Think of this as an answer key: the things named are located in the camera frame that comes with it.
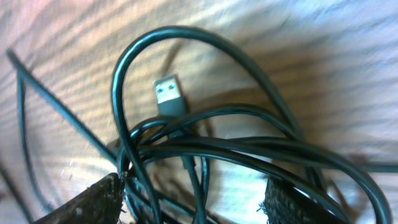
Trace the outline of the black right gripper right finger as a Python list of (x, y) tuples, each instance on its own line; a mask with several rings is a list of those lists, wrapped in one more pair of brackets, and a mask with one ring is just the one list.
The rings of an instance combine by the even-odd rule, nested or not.
[(259, 206), (270, 224), (344, 223), (284, 180), (267, 181), (265, 198)]

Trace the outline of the black USB cable gray plug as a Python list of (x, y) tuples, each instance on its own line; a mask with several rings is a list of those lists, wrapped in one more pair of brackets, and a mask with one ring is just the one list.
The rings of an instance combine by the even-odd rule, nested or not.
[(183, 161), (187, 165), (188, 173), (192, 177), (192, 185), (194, 189), (195, 199), (197, 201), (196, 210), (192, 210), (177, 201), (163, 195), (161, 192), (157, 192), (154, 189), (150, 189), (149, 196), (147, 198), (137, 191), (135, 188), (135, 183), (128, 178), (129, 164), (133, 164), (133, 173), (136, 175), (141, 175), (146, 173), (146, 169), (137, 155), (134, 154), (134, 148), (128, 144), (123, 144), (119, 149), (117, 154), (114, 154), (110, 149), (108, 149), (61, 101), (58, 100), (51, 92), (44, 87), (41, 82), (35, 79), (30, 71), (26, 69), (25, 65), (19, 60), (16, 54), (8, 50), (7, 57), (17, 71), (17, 102), (18, 102), (18, 119), (19, 128), (21, 131), (21, 143), (22, 149), (25, 155), (25, 163), (27, 166), (28, 175), (30, 177), (30, 182), (34, 189), (35, 195), (38, 197), (40, 202), (44, 201), (43, 195), (41, 194), (36, 179), (34, 175), (33, 168), (30, 163), (30, 154), (27, 148), (26, 141), (26, 128), (25, 128), (25, 84), (30, 84), (32, 88), (48, 101), (50, 105), (53, 106), (68, 122), (80, 132), (81, 135), (87, 138), (87, 140), (92, 143), (99, 150), (102, 155), (104, 155), (111, 162), (115, 163), (118, 171), (116, 172), (118, 176), (124, 178), (124, 195), (123, 201), (126, 201), (130, 206), (132, 213), (137, 215), (137, 220), (148, 222), (145, 214), (140, 213), (139, 207), (135, 206), (134, 202), (131, 201), (133, 198), (139, 206), (151, 206), (153, 203), (158, 202), (160, 199), (164, 199), (171, 207), (176, 210), (180, 210), (186, 215), (192, 217), (194, 223), (213, 223), (214, 221), (208, 216), (205, 209), (205, 199), (208, 193), (209, 184), (209, 168), (208, 160), (202, 160), (202, 179), (197, 178), (197, 173), (194, 170), (193, 159), (191, 157), (184, 157)]

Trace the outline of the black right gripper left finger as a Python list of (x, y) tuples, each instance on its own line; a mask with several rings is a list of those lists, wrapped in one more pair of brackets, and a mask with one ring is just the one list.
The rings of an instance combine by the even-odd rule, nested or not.
[(110, 173), (35, 224), (116, 224), (124, 186), (124, 178)]

